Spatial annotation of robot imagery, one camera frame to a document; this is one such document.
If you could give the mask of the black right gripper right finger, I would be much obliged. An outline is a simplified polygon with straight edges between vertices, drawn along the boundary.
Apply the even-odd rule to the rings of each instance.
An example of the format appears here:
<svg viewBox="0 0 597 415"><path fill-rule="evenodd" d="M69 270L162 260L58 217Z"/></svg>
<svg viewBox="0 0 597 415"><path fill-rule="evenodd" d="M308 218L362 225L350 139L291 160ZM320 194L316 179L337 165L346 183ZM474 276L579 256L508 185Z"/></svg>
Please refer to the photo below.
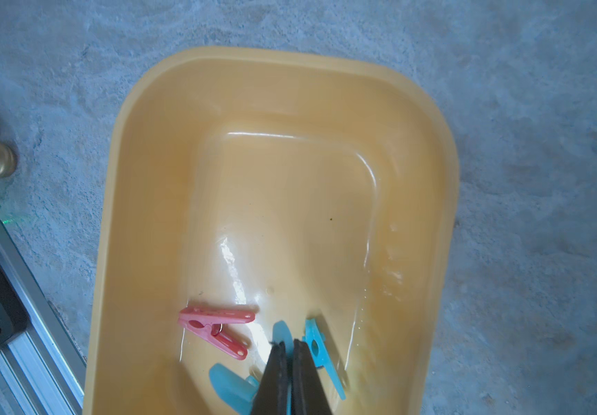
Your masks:
<svg viewBox="0 0 597 415"><path fill-rule="evenodd" d="M296 339L292 354L291 409L295 415L332 415L306 342Z"/></svg>

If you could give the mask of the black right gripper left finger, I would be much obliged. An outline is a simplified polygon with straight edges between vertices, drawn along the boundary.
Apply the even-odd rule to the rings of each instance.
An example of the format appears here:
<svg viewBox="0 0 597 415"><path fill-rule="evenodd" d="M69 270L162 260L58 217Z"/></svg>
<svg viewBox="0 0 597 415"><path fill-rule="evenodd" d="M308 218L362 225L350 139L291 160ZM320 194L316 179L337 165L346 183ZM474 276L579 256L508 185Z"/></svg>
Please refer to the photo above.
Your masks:
<svg viewBox="0 0 597 415"><path fill-rule="evenodd" d="M251 415L286 415L289 405L290 374L284 342L272 344Z"/></svg>

